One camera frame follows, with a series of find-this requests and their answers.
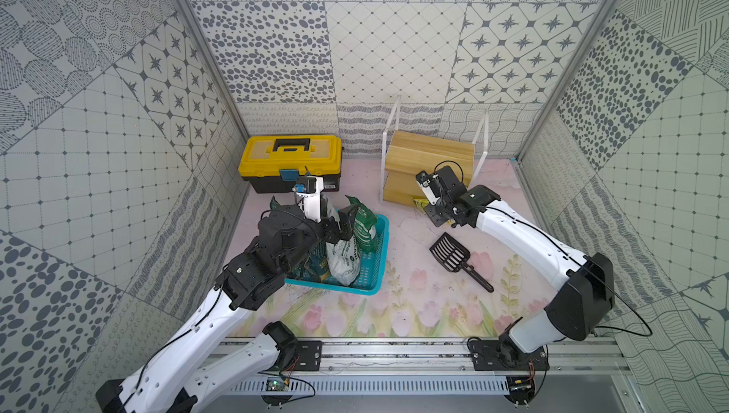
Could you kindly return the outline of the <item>clear white fertilizer bag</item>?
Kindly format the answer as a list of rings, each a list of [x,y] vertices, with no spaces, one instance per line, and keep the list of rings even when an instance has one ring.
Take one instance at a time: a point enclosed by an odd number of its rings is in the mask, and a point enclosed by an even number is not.
[[[356,238],[326,243],[328,270],[343,286],[351,285],[360,274],[361,257]]]

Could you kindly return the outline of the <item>white green small fertilizer bag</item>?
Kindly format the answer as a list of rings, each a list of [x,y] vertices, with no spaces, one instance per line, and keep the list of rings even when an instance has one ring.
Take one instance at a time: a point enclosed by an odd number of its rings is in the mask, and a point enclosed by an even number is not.
[[[359,198],[347,196],[347,199],[350,205],[357,207],[354,235],[358,247],[362,253],[374,253],[377,250],[376,224],[378,217]]]

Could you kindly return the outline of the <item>tall dark green fertilizer bag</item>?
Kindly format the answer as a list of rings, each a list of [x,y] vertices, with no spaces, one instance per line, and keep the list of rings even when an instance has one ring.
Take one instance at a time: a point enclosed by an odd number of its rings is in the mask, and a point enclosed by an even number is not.
[[[309,259],[300,267],[297,279],[322,283],[330,278],[328,268],[327,247],[325,242],[320,242],[311,252]]]

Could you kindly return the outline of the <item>teal plastic basket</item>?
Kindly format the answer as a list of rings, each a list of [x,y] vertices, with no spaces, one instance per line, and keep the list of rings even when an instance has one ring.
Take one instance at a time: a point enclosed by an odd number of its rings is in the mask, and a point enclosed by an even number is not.
[[[351,293],[364,296],[376,294],[382,287],[385,267],[387,266],[387,250],[389,242],[389,220],[385,215],[377,215],[376,241],[378,248],[375,253],[366,253],[361,256],[361,270],[358,277],[349,285],[343,286],[332,278],[324,283],[308,280],[287,278],[286,285],[307,287],[324,291],[338,291],[338,293]]]

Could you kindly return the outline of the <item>yellow small fertilizer bag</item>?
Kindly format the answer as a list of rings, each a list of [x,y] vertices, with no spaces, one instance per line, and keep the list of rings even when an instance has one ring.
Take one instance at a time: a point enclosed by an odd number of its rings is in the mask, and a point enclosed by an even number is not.
[[[427,198],[413,198],[413,205],[421,212],[425,213],[425,208],[430,204]]]

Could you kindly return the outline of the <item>colourful green fertilizer bag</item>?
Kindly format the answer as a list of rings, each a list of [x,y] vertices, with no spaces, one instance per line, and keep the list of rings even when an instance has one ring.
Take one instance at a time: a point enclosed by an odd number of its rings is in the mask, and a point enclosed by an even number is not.
[[[282,211],[282,204],[277,200],[275,196],[273,196],[269,203],[269,214],[275,215],[277,213],[280,213]]]

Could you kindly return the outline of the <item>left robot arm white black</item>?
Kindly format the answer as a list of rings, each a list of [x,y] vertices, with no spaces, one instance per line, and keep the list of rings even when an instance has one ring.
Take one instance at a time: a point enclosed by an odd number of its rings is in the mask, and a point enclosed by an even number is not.
[[[105,382],[96,393],[104,412],[201,412],[235,385],[298,361],[298,340],[280,321],[243,348],[208,363],[218,345],[280,290],[289,273],[321,242],[349,241],[357,208],[314,221],[295,205],[265,211],[259,234],[231,260],[183,327],[135,373]]]

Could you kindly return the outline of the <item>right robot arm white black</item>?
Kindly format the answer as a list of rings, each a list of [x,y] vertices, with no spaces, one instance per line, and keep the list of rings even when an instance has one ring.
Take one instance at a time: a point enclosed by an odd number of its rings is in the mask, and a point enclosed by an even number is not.
[[[614,306],[611,261],[588,256],[553,238],[523,218],[484,185],[467,189],[452,168],[416,175],[435,226],[450,221],[493,236],[550,282],[556,296],[540,312],[520,318],[499,336],[497,354],[513,367],[527,355],[563,339],[585,340]]]

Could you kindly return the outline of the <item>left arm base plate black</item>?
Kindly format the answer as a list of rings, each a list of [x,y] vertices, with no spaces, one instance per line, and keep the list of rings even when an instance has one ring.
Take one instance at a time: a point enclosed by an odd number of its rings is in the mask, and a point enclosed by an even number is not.
[[[323,342],[318,340],[297,341],[286,344],[273,365],[274,372],[319,371]]]

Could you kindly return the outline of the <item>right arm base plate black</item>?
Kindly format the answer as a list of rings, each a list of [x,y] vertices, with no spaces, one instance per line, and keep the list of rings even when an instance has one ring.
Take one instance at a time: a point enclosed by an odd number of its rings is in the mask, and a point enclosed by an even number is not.
[[[470,337],[466,341],[476,371],[544,371],[550,369],[546,348],[531,353],[521,351],[509,339],[483,340]]]

